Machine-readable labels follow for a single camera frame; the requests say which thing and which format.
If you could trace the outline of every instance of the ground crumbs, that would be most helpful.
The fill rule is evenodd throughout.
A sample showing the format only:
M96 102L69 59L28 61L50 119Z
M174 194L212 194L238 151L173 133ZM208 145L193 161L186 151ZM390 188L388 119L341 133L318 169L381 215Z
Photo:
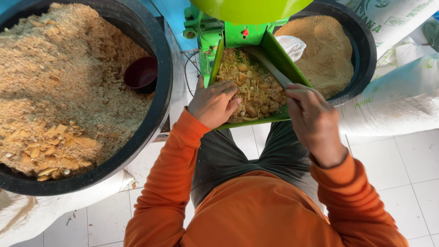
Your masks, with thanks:
M349 85L354 74L352 46L336 19L311 16L292 20L274 35L294 36L305 42L302 57L295 64L326 99Z
M148 53L89 6L52 4L0 33L0 163L39 181L71 177L131 138L153 95L127 89Z
M279 111L285 93L275 79L257 63L250 63L249 55L238 49L225 49L216 81L235 81L242 102L230 116L228 123L239 123L267 118Z

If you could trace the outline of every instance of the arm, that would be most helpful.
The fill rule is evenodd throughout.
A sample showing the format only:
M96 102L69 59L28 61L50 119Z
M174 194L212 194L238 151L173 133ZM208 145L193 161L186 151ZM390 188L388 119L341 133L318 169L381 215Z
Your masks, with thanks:
M340 142L338 112L314 89L289 85L288 113L300 142L310 151L311 175L331 227L345 246L408 247L395 220L369 184L363 164Z
M201 137L226 122L240 100L237 88L221 82L204 88L198 79L192 102L181 114L137 199L125 232L125 247L175 246L184 234L184 212Z

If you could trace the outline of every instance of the green machine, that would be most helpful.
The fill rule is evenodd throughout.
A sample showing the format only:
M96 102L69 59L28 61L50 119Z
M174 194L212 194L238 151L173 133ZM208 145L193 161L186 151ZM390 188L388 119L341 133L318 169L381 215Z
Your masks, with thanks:
M272 32L312 0L191 0L184 10L183 36L197 38L205 87L216 81L225 48L260 46L265 57L289 80L311 87ZM269 118L222 125L230 128L288 120L286 106Z

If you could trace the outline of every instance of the black bucket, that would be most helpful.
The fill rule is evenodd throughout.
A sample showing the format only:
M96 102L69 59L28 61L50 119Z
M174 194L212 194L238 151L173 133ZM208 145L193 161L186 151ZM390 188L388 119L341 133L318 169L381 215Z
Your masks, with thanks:
M307 16L327 15L336 19L350 39L352 45L351 62L354 75L349 85L327 101L338 106L359 95L372 79L377 64L377 49L372 33L364 21L346 6L333 0L316 0L295 15L289 21Z
M39 182L0 164L0 188L29 196L54 196L93 186L120 171L157 136L169 114L172 91L172 57L165 34L145 6L137 0L23 0L0 15L0 30L18 23L19 18L46 13L53 3L84 4L119 28L125 35L158 60L155 95L145 119L132 138L100 166L76 177Z

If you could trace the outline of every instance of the blue wall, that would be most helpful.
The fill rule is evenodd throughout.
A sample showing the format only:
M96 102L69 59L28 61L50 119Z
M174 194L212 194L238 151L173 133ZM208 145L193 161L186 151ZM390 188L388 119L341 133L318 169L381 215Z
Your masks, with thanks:
M154 9L149 0L139 0L143 5L148 8L154 16L160 16ZM0 0L0 14L6 11L10 6L18 2L18 0ZM184 30L184 9L189 7L189 0L153 0L158 10L162 13L165 19L171 26L178 44L183 51L195 49L198 47L197 40L188 40L183 37Z

